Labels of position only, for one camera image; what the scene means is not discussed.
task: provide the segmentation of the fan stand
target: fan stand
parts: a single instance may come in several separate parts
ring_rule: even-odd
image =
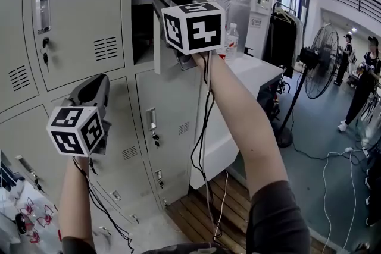
[[[276,142],[278,144],[278,147],[281,147],[281,148],[288,147],[292,144],[292,141],[293,141],[292,132],[286,127],[286,124],[296,104],[296,100],[298,99],[299,93],[302,90],[308,70],[315,68],[318,63],[318,53],[314,52],[310,48],[303,48],[300,54],[300,60],[302,63],[305,64],[305,68],[303,71],[300,84],[296,90],[295,95],[293,96],[291,106],[288,109],[287,115],[285,119],[283,120],[282,125],[280,126],[279,129],[277,127],[273,127],[274,134],[276,136]]]

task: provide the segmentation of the key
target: key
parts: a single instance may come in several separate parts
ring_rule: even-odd
[[[42,55],[42,58],[43,58],[43,63],[46,65],[46,69],[48,69],[48,72],[49,72],[49,65],[48,65],[49,58],[48,58],[48,54],[44,53]]]

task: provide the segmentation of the wooden pallet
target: wooden pallet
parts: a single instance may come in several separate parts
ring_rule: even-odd
[[[219,215],[224,196],[226,174],[215,177],[210,186],[214,193],[213,209]],[[210,242],[214,235],[207,201],[206,188],[191,190],[189,194],[167,208],[167,213],[184,234],[195,243]],[[223,234],[217,240],[234,253],[246,253],[246,230],[250,210],[249,191],[233,177],[229,176],[224,201],[221,227]],[[311,254],[321,253],[324,245],[311,238]],[[335,254],[326,248],[325,254]]]

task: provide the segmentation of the black standing fan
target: black standing fan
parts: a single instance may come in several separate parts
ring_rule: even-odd
[[[302,79],[282,126],[279,129],[275,129],[275,136],[279,147],[288,147],[292,144],[292,133],[286,128],[286,123],[292,113],[304,81],[306,81],[305,92],[310,99],[316,99],[321,96],[327,90],[335,74],[338,53],[339,36],[330,24],[320,28],[315,36],[312,47],[301,50],[300,60],[305,64]]]

